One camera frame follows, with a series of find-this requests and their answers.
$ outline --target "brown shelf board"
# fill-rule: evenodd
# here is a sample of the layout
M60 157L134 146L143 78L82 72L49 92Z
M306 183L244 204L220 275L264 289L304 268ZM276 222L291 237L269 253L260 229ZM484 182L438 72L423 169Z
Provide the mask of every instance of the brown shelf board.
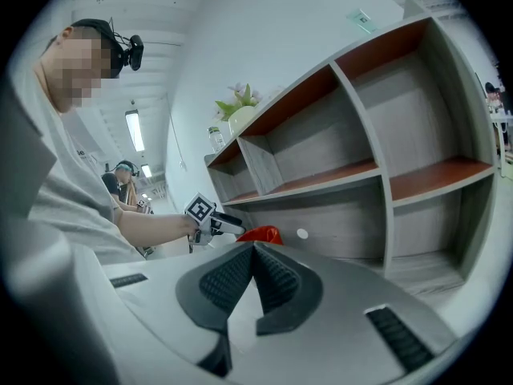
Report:
M212 161L207 164L207 167L212 167L216 164L228 163L239 152L240 148L236 138L231 138L230 141L224 146L224 148L219 150L216 156L212 158Z
M252 198L256 198L256 197L258 197L258 192L251 191L251 192L247 192L245 194L240 194L239 196L232 198L230 201L224 202L223 204L229 204L229 203L252 199Z
M337 77L328 64L264 109L241 135L264 136L338 87Z
M454 157L390 178L394 207L413 204L466 187L494 172L492 165Z
M290 181L274 189L264 196L254 196L230 200L223 205L246 204L250 202L268 201L282 197L290 197L298 194L329 191L331 188L365 180L381 174L378 165L373 160L364 160L355 164L322 172L314 176L308 176L299 180Z
M349 80L417 50L430 19L399 27L355 47L335 60Z

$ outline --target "shelf compartment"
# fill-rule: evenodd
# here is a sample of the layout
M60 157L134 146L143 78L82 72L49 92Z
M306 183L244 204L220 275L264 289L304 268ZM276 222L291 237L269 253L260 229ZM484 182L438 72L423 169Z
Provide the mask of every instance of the shelf compartment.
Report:
M230 155L225 153L222 159L213 160L208 166L208 174L221 203L258 195L237 142L233 143L233 148Z
M483 99L470 104L467 94L474 87L458 73L460 59L453 49L427 18L335 60L370 117L390 177L458 156L494 163L486 133L476 125Z
M314 90L312 81L323 85ZM357 111L329 65L281 98L238 142L261 195L352 175L354 166L366 169L373 160Z
M428 305L434 305L464 283L455 255L447 251L396 257L387 277Z
M449 193L492 175L493 166L454 157L401 176L390 178L394 207Z
M394 208L394 255L387 277L438 300L463 284L486 239L495 176Z
M339 259L382 261L385 208L378 178L361 187L227 207L251 228L273 225L285 245ZM298 236L304 229L307 239Z
M394 209L394 257L450 249L458 228L461 189Z
M346 165L315 176L290 181L274 189L264 196L246 196L237 198L223 205L240 205L258 201L277 200L292 196L306 196L312 193L329 193L342 188L360 185L360 181L380 175L380 170L373 160L365 160L356 164Z
M209 154L205 157L207 167L216 164L224 164L240 153L236 138L232 137L217 154Z

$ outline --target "green sign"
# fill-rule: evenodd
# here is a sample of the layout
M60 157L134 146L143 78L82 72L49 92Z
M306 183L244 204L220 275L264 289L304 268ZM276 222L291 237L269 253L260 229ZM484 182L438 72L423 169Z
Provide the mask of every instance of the green sign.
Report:
M370 17L360 9L351 11L346 17L367 33L372 33L378 29Z

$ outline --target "gray t-shirt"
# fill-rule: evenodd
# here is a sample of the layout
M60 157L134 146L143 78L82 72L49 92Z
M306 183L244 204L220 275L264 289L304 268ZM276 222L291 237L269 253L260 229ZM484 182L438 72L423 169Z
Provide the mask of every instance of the gray t-shirt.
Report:
M14 81L14 89L41 131L43 143L57 157L29 219L59 229L72 245L94 250L102 264L144 261L113 223L119 206L101 178L80 159L34 71Z

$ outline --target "background person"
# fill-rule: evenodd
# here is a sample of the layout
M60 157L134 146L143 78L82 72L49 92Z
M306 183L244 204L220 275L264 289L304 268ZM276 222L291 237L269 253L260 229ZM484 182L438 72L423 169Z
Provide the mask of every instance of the background person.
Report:
M123 160L115 166L114 172L106 172L102 175L102 180L112 198L118 203L119 207L123 211L134 211L137 212L137 207L123 203L121 198L121 186L128 184L131 181L132 176L135 173L134 164L128 160Z
M498 113L505 116L503 102L500 99L500 90L495 88L490 82L485 84L485 90L487 92L487 102L491 113ZM495 143L499 144L499 136L503 136L504 150L509 151L511 149L509 138L507 135L507 124L494 124Z

